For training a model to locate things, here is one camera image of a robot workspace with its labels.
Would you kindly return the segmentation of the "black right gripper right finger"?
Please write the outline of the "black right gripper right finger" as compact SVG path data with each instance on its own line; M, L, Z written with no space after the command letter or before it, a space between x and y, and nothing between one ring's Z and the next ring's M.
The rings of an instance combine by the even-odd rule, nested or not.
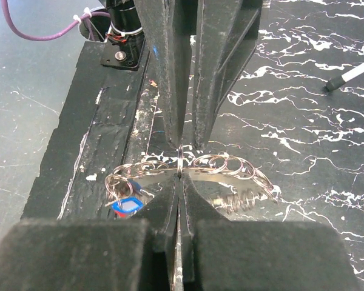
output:
M193 290L194 273L194 235L201 219L227 221L228 219L211 206L197 191L192 178L182 174L179 196L181 227L181 263L183 269L183 290Z

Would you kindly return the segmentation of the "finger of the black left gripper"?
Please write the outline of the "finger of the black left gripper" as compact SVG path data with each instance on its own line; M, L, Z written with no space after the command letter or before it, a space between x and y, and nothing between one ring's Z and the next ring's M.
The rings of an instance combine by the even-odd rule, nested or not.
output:
M218 111L257 48L262 1L199 1L193 144L207 147Z
M181 144L189 86L191 47L183 1L135 1L158 78L167 143Z

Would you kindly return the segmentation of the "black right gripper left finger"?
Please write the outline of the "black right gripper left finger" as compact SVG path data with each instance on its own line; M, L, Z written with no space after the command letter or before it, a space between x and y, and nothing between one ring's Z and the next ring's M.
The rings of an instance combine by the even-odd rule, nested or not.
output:
M173 174L160 193L134 218L146 219L152 233L152 290L171 290L174 280L179 197L175 190L180 179Z

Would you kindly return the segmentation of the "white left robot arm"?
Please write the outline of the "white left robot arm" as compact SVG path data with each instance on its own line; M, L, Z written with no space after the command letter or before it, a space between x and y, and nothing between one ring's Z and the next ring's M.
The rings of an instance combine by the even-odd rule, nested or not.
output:
M263 1L104 1L104 6L114 49L106 65L134 67L148 48L167 142L173 148L181 144L191 97L193 144L205 149L224 99L257 48Z

